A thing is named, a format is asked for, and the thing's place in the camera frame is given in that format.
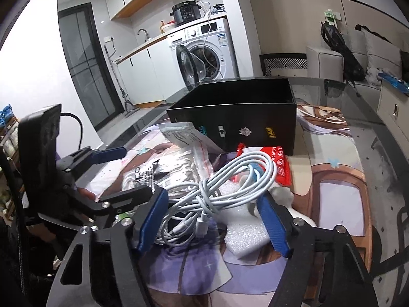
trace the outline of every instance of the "cardboard box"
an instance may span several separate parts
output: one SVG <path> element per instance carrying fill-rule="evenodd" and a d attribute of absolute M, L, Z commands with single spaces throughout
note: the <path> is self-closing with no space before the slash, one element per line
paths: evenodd
<path fill-rule="evenodd" d="M 294 150 L 297 105 L 288 79 L 268 77 L 203 83 L 167 110 L 171 122 L 193 122 L 227 152 L 246 146 Z"/>

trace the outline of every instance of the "red package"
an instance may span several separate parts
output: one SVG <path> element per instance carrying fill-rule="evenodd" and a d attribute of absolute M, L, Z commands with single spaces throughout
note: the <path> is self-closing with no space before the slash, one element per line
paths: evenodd
<path fill-rule="evenodd" d="M 252 147 L 246 148 L 244 144 L 240 143 L 239 148 L 237 149 L 237 155 L 240 156 L 241 154 L 245 154 L 247 152 L 252 152 L 252 151 L 262 151 L 268 154 L 277 165 L 276 182 L 278 182 L 282 186 L 286 186 L 286 187 L 291 186 L 292 182 L 291 182 L 290 164 L 288 163 L 288 159 L 285 156 L 283 148 L 281 146 L 264 146 L 264 147 L 252 146 Z"/>

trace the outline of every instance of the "metal screw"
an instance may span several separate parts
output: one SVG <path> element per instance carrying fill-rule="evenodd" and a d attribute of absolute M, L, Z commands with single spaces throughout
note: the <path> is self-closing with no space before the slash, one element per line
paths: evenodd
<path fill-rule="evenodd" d="M 79 229 L 81 234 L 87 234 L 89 232 L 89 226 L 83 226 Z"/>
<path fill-rule="evenodd" d="M 121 225 L 122 226 L 129 226 L 132 224 L 132 219 L 131 218 L 124 218 L 121 220 Z"/>
<path fill-rule="evenodd" d="M 305 221 L 302 218 L 294 218 L 294 224 L 297 226 L 303 226 L 305 224 Z"/>
<path fill-rule="evenodd" d="M 346 228 L 342 225 L 337 225 L 335 229 L 337 230 L 338 233 L 346 233 Z"/>

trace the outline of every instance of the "cabinet handle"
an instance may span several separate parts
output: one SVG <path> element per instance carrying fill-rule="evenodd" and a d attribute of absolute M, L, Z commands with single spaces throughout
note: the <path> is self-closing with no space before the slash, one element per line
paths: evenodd
<path fill-rule="evenodd" d="M 395 104 L 395 107 L 393 109 L 393 116 L 395 117 L 395 119 L 397 118 L 398 113 L 399 113 L 399 106 Z"/>

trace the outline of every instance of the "wooden countertop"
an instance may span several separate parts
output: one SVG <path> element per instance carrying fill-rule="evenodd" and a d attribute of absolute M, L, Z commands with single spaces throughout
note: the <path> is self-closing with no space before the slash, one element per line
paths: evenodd
<path fill-rule="evenodd" d="M 223 17 L 226 17 L 226 16 L 227 16 L 227 13 L 218 13 L 218 14 L 210 15 L 209 21 L 212 21 L 212 20 L 218 19 L 218 18 L 223 18 Z M 142 50 L 144 50 L 144 49 L 146 49 L 146 48 L 148 48 L 148 47 L 150 47 L 150 46 L 152 46 L 152 45 L 154 45 L 154 44 L 156 44 L 156 43 L 158 43 L 158 42 L 161 42 L 162 40 L 167 39 L 167 37 L 168 37 L 169 35 L 174 34 L 175 32 L 178 32 L 178 31 L 180 31 L 180 30 L 189 28 L 190 26 L 193 26 L 193 25 L 196 25 L 196 24 L 204 23 L 204 22 L 206 22 L 206 21 L 207 21 L 206 19 L 201 18 L 201 19 L 197 19 L 197 20 L 195 20 L 195 21 L 192 21 L 192 22 L 183 24 L 183 25 L 181 25 L 181 26 L 178 26 L 178 27 L 176 27 L 176 28 L 174 28 L 174 29 L 172 29 L 172 30 L 169 30 L 168 32 L 165 32 L 164 34 L 161 34 L 161 35 L 159 35 L 159 36 L 157 36 L 157 37 L 155 37 L 155 38 L 152 38 L 152 39 L 149 40 L 148 42 L 146 42 L 146 43 L 144 43 L 144 44 L 138 46 L 137 48 L 131 50 L 131 51 L 128 52 L 126 55 L 119 57 L 119 58 L 115 61 L 115 63 L 116 63 L 116 64 L 119 64 L 119 63 L 121 63 L 121 62 L 123 62 L 123 61 L 129 59 L 132 55 L 134 55 L 134 54 L 136 54 L 136 53 L 138 53 L 138 52 L 140 52 L 140 51 L 142 51 Z"/>

